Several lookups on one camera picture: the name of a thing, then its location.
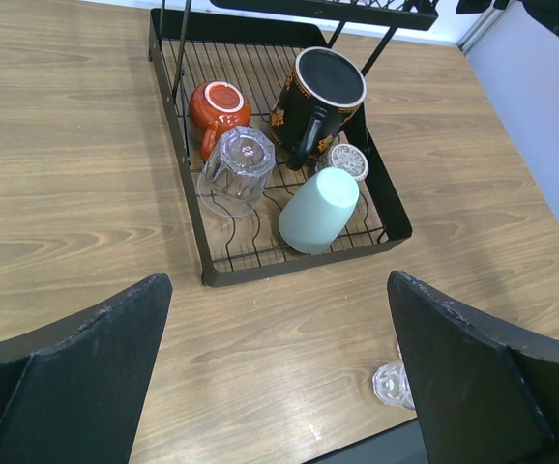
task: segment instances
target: tabletop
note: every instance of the tabletop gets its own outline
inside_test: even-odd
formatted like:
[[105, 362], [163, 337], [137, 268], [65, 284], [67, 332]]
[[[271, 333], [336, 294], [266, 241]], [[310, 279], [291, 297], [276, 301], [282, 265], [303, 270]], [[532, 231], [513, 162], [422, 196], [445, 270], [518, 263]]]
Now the tabletop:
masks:
[[[397, 357], [394, 269], [559, 338], [559, 225], [449, 47], [392, 42], [368, 74], [369, 129], [411, 239], [203, 287], [148, 27], [144, 10], [0, 0], [0, 340], [167, 272], [132, 463], [301, 462], [413, 418], [371, 390]], [[338, 50], [363, 64], [376, 43]]]

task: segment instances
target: clear glass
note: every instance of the clear glass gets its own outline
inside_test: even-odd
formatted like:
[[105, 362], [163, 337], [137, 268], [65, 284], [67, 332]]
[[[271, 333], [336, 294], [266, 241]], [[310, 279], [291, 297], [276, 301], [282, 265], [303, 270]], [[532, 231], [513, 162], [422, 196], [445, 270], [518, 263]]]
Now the clear glass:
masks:
[[390, 362], [379, 368], [372, 378], [372, 383], [374, 384], [374, 394], [383, 403], [415, 410], [413, 395], [402, 360]]
[[275, 165], [275, 146], [260, 130], [231, 129], [221, 136], [204, 165], [198, 194], [220, 216], [246, 216], [253, 212]]

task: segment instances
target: orange mug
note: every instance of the orange mug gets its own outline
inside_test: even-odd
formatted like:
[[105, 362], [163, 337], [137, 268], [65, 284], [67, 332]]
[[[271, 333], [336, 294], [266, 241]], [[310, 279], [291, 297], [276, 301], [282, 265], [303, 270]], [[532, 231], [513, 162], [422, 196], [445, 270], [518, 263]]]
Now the orange mug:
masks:
[[224, 133], [250, 123], [251, 106], [234, 85], [215, 80], [197, 86], [191, 94], [190, 118], [202, 141], [200, 157], [206, 161]]

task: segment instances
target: dish rack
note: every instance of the dish rack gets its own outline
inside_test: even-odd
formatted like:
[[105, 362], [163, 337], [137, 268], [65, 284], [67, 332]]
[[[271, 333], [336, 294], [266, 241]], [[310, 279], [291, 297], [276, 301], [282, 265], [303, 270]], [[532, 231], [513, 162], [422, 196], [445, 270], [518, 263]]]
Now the dish rack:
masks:
[[[391, 26], [390, 30], [362, 69], [364, 74], [398, 27], [427, 29], [437, 18], [436, 1], [427, 0], [211, 1], [225, 8], [341, 17], [344, 21], [372, 23], [384, 18], [382, 24]], [[280, 238], [281, 209], [313, 174], [311, 165], [299, 171], [288, 169], [287, 154], [280, 148], [277, 167], [253, 214], [226, 218], [208, 210], [201, 197], [213, 200], [212, 193], [196, 191], [195, 187], [203, 162], [188, 115], [193, 89], [208, 80], [237, 85], [252, 106], [250, 125], [268, 135], [269, 113], [297, 54], [310, 46], [333, 45], [344, 22], [327, 42], [310, 24], [193, 13], [191, 0], [183, 11], [167, 10], [164, 3], [151, 11], [149, 59], [162, 95], [205, 285], [233, 285], [367, 256], [392, 249], [411, 236], [408, 216], [368, 132], [363, 106], [346, 123], [338, 141], [351, 143], [366, 155], [369, 173], [360, 183], [360, 200], [352, 218], [329, 250], [319, 255], [301, 254]]]

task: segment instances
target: wall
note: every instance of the wall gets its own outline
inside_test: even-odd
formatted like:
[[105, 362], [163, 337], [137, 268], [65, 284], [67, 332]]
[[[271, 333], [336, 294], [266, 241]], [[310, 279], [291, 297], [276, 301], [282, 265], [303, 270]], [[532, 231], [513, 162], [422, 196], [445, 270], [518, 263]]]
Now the wall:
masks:
[[[161, 0], [85, 0], [97, 3], [107, 3], [111, 5], [122, 5], [138, 8], [156, 8], [161, 4]], [[166, 5], [171, 9], [183, 9], [185, 0], [166, 0]], [[457, 0], [440, 0], [437, 6], [439, 18], [432, 25], [429, 31], [410, 31], [401, 29], [396, 34], [396, 39], [423, 42], [428, 44], [455, 45], [459, 39], [475, 23], [478, 16], [476, 14], [458, 15], [456, 14]], [[229, 14], [230, 11], [215, 7], [209, 0], [193, 0], [192, 9], [198, 12]], [[255, 15], [259, 17], [280, 17], [272, 14], [249, 14], [247, 12], [232, 12], [234, 15]], [[337, 23], [335, 21], [324, 21], [310, 18], [296, 18], [305, 22], [317, 24], [323, 30], [334, 30]], [[366, 24], [348, 23], [344, 29], [348, 33], [382, 36], [387, 28], [370, 26]]]
[[559, 220], [559, 39], [515, 3], [467, 58]]

